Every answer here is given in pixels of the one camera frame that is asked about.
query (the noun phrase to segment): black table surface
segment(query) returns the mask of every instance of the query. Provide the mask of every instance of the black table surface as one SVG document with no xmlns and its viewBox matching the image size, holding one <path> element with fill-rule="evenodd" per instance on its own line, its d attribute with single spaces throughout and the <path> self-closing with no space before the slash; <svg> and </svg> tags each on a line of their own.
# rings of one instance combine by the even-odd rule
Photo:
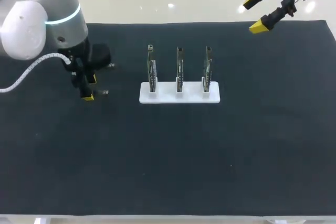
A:
<svg viewBox="0 0 336 224">
<path fill-rule="evenodd" d="M 114 49 L 85 102 L 59 59 L 0 95 L 0 214 L 336 215 L 336 43 L 327 23 L 90 24 Z M 143 105 L 147 45 L 160 81 L 201 79 L 219 104 Z M 0 59 L 1 87 L 29 62 Z"/>
</svg>

